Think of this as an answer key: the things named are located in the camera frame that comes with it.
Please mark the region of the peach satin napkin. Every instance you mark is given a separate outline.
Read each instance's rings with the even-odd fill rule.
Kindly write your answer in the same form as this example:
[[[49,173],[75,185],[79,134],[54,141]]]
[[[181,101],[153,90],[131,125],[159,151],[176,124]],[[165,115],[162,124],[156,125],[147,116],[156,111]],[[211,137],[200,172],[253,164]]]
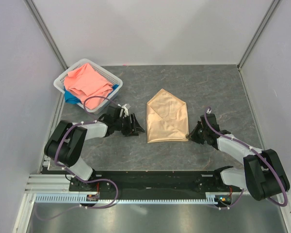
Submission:
[[[186,102],[161,89],[146,104],[146,133],[148,143],[188,141]]]

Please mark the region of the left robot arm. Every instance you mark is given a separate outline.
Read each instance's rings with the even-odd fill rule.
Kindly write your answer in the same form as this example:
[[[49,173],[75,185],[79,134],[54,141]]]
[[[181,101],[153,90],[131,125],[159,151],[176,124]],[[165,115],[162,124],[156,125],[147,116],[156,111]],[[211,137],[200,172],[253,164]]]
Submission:
[[[86,191],[95,189],[96,171],[82,158],[81,152],[86,140],[104,138],[119,131],[124,136],[138,136],[145,130],[135,114],[129,114],[129,105],[109,106],[107,112],[97,120],[72,123],[62,120],[58,123],[44,147],[44,154],[55,164],[80,179],[80,186]]]

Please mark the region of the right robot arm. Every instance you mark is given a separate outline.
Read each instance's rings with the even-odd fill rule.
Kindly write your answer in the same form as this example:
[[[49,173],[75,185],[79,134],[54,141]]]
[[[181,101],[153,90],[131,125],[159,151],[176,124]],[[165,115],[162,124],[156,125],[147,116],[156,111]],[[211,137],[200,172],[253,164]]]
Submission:
[[[232,166],[217,169],[218,176],[212,179],[216,190],[236,186],[247,190],[255,200],[268,199],[278,206],[287,206],[290,183],[275,150],[255,148],[237,139],[229,131],[221,130],[215,115],[209,113],[200,117],[188,139],[198,144],[207,143],[243,165],[242,169]]]

